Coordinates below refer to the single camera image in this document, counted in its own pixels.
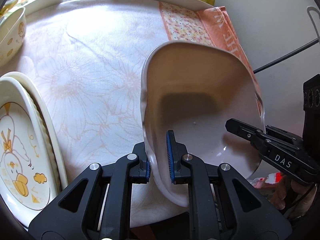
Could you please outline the person's right hand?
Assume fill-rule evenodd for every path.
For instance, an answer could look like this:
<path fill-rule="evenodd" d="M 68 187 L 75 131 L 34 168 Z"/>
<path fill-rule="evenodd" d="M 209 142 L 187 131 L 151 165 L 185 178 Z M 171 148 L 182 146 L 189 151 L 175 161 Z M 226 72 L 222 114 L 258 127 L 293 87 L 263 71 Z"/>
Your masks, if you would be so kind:
<path fill-rule="evenodd" d="M 270 202 L 278 210 L 291 210 L 289 218 L 302 217 L 314 201 L 317 186 L 303 186 L 287 175 L 283 173 L 281 175 L 282 178 L 276 185 Z"/>

